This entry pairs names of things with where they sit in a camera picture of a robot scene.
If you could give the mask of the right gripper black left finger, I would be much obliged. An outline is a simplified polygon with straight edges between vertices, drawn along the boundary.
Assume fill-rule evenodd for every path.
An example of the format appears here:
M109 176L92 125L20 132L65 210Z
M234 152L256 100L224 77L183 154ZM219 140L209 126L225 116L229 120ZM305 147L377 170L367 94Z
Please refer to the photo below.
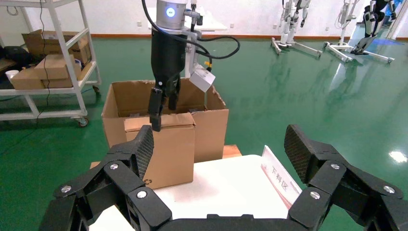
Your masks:
M157 231L172 220L172 212L143 181L153 156L151 126L110 148L96 166L58 186L39 229L87 231L101 213L116 206L137 231Z

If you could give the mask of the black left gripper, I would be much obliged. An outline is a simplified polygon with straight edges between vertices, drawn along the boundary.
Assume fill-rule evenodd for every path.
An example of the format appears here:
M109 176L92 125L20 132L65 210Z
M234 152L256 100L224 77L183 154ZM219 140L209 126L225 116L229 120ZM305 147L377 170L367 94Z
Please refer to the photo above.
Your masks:
M151 89L148 114L153 131L161 131L161 116L165 97L169 96L168 108L175 111L180 92L180 74L185 67L186 38L179 40L152 30L151 66L156 87Z

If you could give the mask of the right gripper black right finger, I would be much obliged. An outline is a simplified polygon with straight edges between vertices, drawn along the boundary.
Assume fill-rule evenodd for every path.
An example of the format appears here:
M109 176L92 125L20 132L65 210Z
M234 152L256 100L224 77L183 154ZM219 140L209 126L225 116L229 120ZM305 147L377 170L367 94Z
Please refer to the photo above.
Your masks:
M408 203L402 191L347 162L330 144L309 139L289 125L285 152L306 185L288 212L288 219L309 231L318 230L336 205L366 231L405 231Z

